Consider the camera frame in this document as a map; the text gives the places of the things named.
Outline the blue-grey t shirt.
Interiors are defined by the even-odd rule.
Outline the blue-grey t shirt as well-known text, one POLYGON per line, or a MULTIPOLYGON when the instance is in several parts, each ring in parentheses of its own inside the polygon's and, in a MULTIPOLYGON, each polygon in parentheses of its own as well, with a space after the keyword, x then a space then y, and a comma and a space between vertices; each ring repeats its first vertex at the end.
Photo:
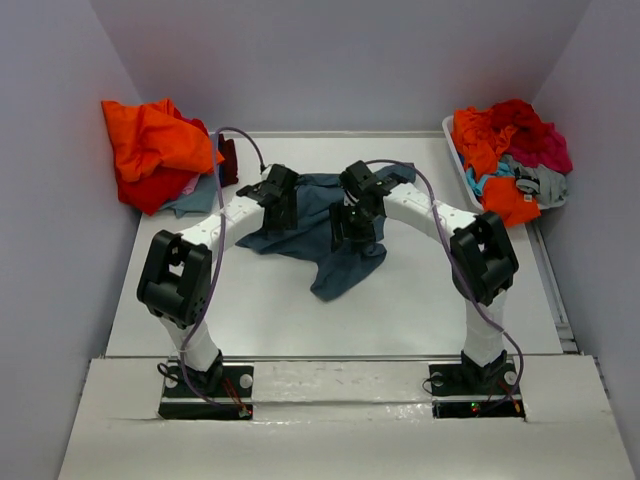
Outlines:
POLYGON ((349 242, 333 252, 329 208, 344 198, 339 176, 329 173, 303 174, 297 188, 298 226, 294 230, 259 230, 236 245, 259 255, 279 254, 312 262, 317 267, 310 291, 324 302, 333 301, 365 280, 386 259, 383 218, 374 222, 376 241, 363 251, 349 242))

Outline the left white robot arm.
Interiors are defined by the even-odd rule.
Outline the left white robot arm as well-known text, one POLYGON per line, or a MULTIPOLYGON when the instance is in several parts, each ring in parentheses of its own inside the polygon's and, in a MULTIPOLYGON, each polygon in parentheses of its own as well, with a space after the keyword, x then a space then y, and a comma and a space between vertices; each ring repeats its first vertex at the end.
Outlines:
POLYGON ((152 238, 136 296, 167 330, 178 353, 182 378, 201 395, 215 392, 223 354, 204 316, 211 303, 225 250, 260 230, 297 227, 299 175, 274 164, 261 181, 238 190, 216 212, 178 233, 152 238))

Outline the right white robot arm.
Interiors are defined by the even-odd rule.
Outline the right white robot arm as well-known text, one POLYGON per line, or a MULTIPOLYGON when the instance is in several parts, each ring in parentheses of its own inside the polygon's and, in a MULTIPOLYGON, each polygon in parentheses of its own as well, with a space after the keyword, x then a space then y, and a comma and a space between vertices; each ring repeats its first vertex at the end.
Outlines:
POLYGON ((433 190, 419 190, 410 180, 373 173, 363 161, 339 176, 344 198, 331 205, 331 247, 366 251, 378 242, 375 223, 391 219, 437 241, 444 249, 452 281, 465 301, 466 338, 461 360, 441 386, 482 392, 506 370, 503 327, 506 293, 519 263, 501 217, 473 214, 439 202, 433 190))

